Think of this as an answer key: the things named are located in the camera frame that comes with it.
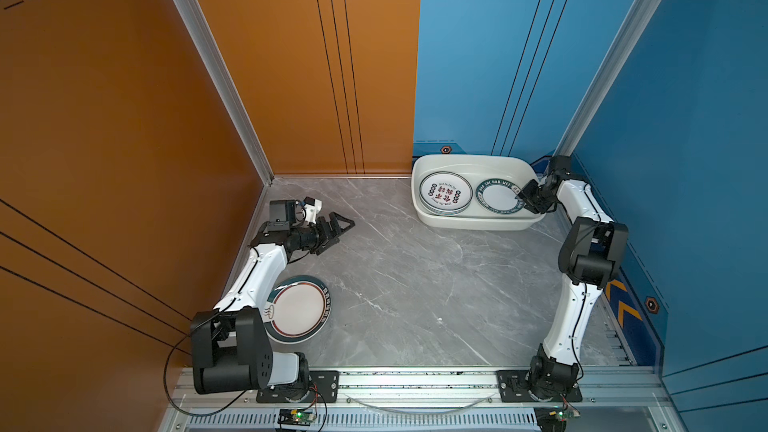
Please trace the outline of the green lettered plate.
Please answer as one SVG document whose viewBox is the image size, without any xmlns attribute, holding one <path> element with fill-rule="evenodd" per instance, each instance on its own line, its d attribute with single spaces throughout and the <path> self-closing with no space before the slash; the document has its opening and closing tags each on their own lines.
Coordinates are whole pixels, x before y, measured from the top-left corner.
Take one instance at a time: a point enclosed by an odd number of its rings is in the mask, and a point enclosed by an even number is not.
<svg viewBox="0 0 768 432">
<path fill-rule="evenodd" d="M 524 209 L 520 192 L 521 188 L 512 181 L 490 178 L 476 187 L 475 196 L 486 210 L 498 215 L 512 215 Z"/>
</svg>

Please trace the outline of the green red rim plate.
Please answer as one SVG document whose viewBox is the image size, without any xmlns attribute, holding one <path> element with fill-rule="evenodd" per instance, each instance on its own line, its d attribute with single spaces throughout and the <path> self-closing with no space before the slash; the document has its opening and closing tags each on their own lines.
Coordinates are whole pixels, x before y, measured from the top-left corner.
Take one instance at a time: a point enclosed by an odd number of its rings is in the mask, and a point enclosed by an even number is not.
<svg viewBox="0 0 768 432">
<path fill-rule="evenodd" d="M 330 317 L 329 287 L 319 278 L 299 275 L 279 283 L 262 312 L 267 335 L 280 344 L 298 344 L 315 336 Z"/>
</svg>

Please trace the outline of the white plastic bin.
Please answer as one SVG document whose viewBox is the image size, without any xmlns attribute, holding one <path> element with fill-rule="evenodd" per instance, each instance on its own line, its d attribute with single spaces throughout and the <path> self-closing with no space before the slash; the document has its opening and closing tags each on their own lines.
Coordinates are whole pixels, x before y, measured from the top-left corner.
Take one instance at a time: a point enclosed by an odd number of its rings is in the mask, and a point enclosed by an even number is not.
<svg viewBox="0 0 768 432">
<path fill-rule="evenodd" d="M 430 173 L 448 171 L 461 175 L 474 189 L 470 206 L 457 215 L 437 215 L 426 209 L 418 198 L 417 188 Z M 411 196 L 418 218 L 426 225 L 438 228 L 478 231 L 522 231 L 539 222 L 543 216 L 524 209 L 512 215 L 494 214 L 480 205 L 476 187 L 486 179 L 503 178 L 522 188 L 537 179 L 533 168 L 525 161 L 485 155 L 425 155 L 417 159 L 411 175 Z"/>
</svg>

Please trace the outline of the red character plate front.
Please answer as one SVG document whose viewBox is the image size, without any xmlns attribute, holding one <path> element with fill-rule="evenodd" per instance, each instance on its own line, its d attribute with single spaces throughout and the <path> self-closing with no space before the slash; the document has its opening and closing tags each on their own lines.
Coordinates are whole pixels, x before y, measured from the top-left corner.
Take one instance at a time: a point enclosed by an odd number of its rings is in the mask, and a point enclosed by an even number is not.
<svg viewBox="0 0 768 432">
<path fill-rule="evenodd" d="M 426 209 L 437 215 L 457 215 L 465 211 L 474 196 L 474 189 L 467 179 L 448 171 L 425 176 L 417 192 Z"/>
</svg>

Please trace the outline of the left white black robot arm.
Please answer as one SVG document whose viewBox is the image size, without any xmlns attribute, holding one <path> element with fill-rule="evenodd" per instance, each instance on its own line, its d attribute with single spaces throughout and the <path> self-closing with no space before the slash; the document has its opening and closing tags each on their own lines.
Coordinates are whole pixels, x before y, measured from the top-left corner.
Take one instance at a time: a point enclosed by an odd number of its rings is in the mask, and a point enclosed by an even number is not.
<svg viewBox="0 0 768 432">
<path fill-rule="evenodd" d="M 233 285 L 211 311 L 197 313 L 190 324 L 197 393 L 274 390 L 289 401 L 309 393 L 305 355 L 275 352 L 264 319 L 269 296 L 292 255 L 320 255 L 355 226 L 354 220 L 335 212 L 322 217 L 321 210 L 322 202 L 311 197 L 269 204 L 269 219 L 250 242 Z"/>
</svg>

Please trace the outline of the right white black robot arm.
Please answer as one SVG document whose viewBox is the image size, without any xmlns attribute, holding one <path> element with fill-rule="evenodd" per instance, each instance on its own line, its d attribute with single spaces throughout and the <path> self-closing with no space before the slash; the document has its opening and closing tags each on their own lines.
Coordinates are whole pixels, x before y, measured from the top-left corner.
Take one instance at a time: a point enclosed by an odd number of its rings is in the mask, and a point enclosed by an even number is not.
<svg viewBox="0 0 768 432">
<path fill-rule="evenodd" d="M 531 212 L 561 206 L 571 221 L 557 259 L 562 288 L 555 318 L 526 378 L 529 393 L 548 401 L 566 397 L 583 377 L 583 336 L 597 299 L 618 276 L 629 229 L 603 210 L 569 156 L 551 157 L 545 177 L 527 183 L 519 197 Z"/>
</svg>

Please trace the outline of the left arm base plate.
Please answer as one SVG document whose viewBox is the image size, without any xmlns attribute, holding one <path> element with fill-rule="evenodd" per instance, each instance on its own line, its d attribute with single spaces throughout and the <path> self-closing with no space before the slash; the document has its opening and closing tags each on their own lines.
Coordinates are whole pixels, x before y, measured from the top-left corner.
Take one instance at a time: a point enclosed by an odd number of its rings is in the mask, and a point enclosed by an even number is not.
<svg viewBox="0 0 768 432">
<path fill-rule="evenodd" d="M 275 386 L 258 391 L 256 401 L 260 404 L 309 404 L 316 399 L 315 392 L 319 392 L 319 401 L 330 405 L 337 401 L 339 379 L 338 370 L 311 370 L 309 388 L 305 392 L 297 388 L 289 390 L 287 386 Z"/>
</svg>

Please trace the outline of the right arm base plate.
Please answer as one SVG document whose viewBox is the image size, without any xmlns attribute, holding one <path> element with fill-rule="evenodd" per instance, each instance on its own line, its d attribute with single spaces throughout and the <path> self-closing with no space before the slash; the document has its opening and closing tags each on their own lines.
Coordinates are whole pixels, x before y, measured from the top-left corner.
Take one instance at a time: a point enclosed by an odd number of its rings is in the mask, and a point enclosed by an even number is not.
<svg viewBox="0 0 768 432">
<path fill-rule="evenodd" d="M 495 372 L 498 392 L 503 403 L 562 403 L 566 400 L 568 403 L 580 403 L 583 401 L 583 395 L 578 387 L 574 387 L 565 397 L 561 394 L 552 393 L 551 396 L 543 397 L 532 393 L 528 388 L 527 370 L 511 369 L 498 370 Z"/>
</svg>

